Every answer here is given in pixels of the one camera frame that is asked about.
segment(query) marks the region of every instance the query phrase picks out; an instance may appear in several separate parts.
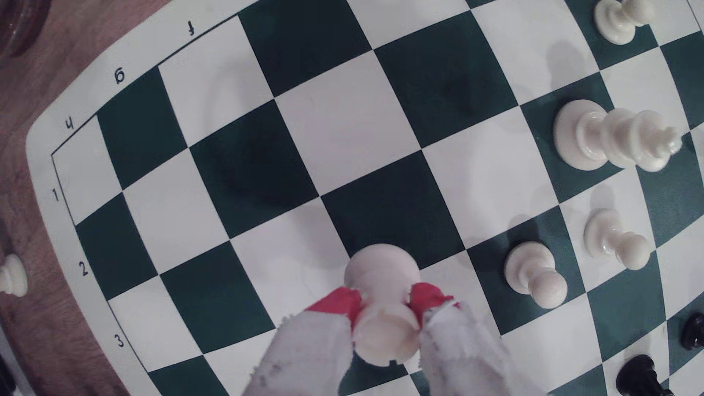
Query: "wooden table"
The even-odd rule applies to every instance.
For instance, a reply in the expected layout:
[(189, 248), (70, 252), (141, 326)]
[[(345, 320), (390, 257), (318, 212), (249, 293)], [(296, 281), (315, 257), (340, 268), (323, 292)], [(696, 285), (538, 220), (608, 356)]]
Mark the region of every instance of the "wooden table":
[(37, 42), (0, 63), (0, 259), (25, 263), (26, 296), (0, 296), (0, 322), (38, 395), (127, 395), (68, 288), (34, 197), (27, 132), (105, 49), (168, 0), (54, 0)]

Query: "green square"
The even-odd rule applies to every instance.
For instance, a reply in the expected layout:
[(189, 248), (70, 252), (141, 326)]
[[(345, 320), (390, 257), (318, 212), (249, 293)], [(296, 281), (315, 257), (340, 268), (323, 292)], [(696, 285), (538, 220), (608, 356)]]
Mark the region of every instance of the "green square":
[(76, 233), (106, 299), (156, 276), (122, 194), (76, 225)]
[(239, 19), (274, 96), (371, 50), (346, 0), (260, 0)]
[(467, 4), (470, 6), (470, 8), (475, 8), (479, 6), (483, 6), (484, 4), (491, 3), (494, 0), (467, 0)]
[(702, 352), (701, 348), (695, 348), (691, 351), (684, 349), (681, 343), (682, 330), (684, 324), (687, 323), (689, 317), (694, 313), (704, 313), (704, 293), (695, 298), (686, 307), (681, 309), (672, 318), (667, 320), (667, 338), (670, 344), (670, 375), (681, 369), (698, 353)]
[(704, 35), (702, 32), (660, 47), (682, 100), (689, 128), (704, 123)]
[(355, 353), (352, 365), (340, 382), (338, 395), (352, 395), (407, 375), (402, 364), (393, 361), (388, 367), (373, 366)]
[(503, 266), (511, 249), (528, 241), (543, 243), (555, 257), (555, 269), (567, 281), (565, 303), (584, 294), (570, 235), (560, 207), (555, 206), (467, 251), (502, 335), (550, 311), (539, 307), (529, 295), (516, 293), (503, 275)]
[(350, 256), (388, 243), (425, 268), (464, 249), (421, 151), (324, 195), (322, 201)]
[(430, 384), (422, 371), (411, 374), (410, 379), (413, 380), (413, 385), (415, 385), (415, 388), (418, 389), (418, 394), (420, 396), (430, 396)]
[(421, 147), (517, 106), (470, 11), (375, 51)]
[(642, 269), (624, 270), (587, 295), (604, 361), (665, 322), (665, 301), (655, 252)]
[(560, 157), (555, 148), (553, 123), (560, 109), (577, 99), (594, 101), (606, 111), (614, 108), (600, 73), (573, 82), (521, 106), (559, 202), (567, 201), (621, 170), (611, 163), (606, 163), (595, 171), (581, 171), (567, 165)]
[(101, 107), (98, 122), (123, 189), (186, 148), (157, 67)]
[(628, 44), (616, 45), (605, 39), (596, 29), (594, 8), (599, 0), (565, 0), (591, 49), (596, 64), (603, 70), (658, 46), (650, 26), (636, 28), (636, 36)]
[(606, 396), (604, 368), (599, 364), (550, 392), (550, 396)]
[(655, 245), (660, 247), (704, 214), (704, 185), (692, 135), (660, 172), (638, 168)]
[(161, 279), (203, 353), (275, 328), (230, 242), (161, 274)]
[(203, 356), (149, 373), (162, 396), (228, 396)]
[(191, 147), (230, 238), (316, 198), (274, 101)]

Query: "printed number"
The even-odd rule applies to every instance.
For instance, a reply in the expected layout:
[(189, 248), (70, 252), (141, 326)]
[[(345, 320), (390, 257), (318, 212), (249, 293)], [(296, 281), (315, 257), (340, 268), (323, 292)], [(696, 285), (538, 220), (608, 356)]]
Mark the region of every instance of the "printed number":
[(122, 71), (122, 68), (118, 68), (115, 70), (115, 81), (120, 84), (122, 81), (125, 81), (125, 72)]
[(81, 269), (83, 270), (83, 276), (88, 275), (88, 271), (86, 271), (86, 263), (81, 261), (80, 263), (78, 263), (78, 266), (81, 267)]

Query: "white pawn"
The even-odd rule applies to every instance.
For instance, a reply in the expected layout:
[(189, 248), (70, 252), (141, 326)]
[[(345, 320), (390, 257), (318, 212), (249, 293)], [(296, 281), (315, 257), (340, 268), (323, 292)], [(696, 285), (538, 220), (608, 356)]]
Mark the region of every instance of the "white pawn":
[(642, 235), (623, 229), (618, 212), (611, 209), (597, 211), (586, 223), (584, 246), (592, 257), (616, 256), (621, 264), (634, 271), (646, 266), (652, 252)]
[(523, 242), (514, 247), (503, 274), (513, 290), (531, 295), (542, 308), (559, 307), (567, 297), (567, 281), (555, 271), (555, 257), (540, 242)]
[(573, 168), (593, 171), (611, 161), (620, 168), (638, 165), (657, 172), (682, 148), (682, 138), (665, 127), (662, 116), (646, 110), (606, 111), (585, 99), (560, 109), (553, 126), (555, 146)]
[(594, 8), (596, 28), (613, 44), (628, 44), (636, 35), (636, 27), (655, 20), (655, 6), (649, 0), (601, 0)]
[(0, 266), (0, 292), (17, 297), (27, 294), (27, 273), (17, 254), (9, 254)]

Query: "black pawn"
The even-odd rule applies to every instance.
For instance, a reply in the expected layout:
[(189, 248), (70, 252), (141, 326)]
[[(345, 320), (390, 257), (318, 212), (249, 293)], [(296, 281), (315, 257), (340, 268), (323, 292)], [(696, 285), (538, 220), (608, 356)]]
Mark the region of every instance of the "black pawn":
[(662, 389), (655, 373), (655, 363), (646, 354), (624, 364), (616, 377), (616, 389), (623, 396), (674, 396), (669, 390)]
[(682, 331), (682, 346), (688, 351), (704, 347), (704, 314), (697, 312), (687, 319)]

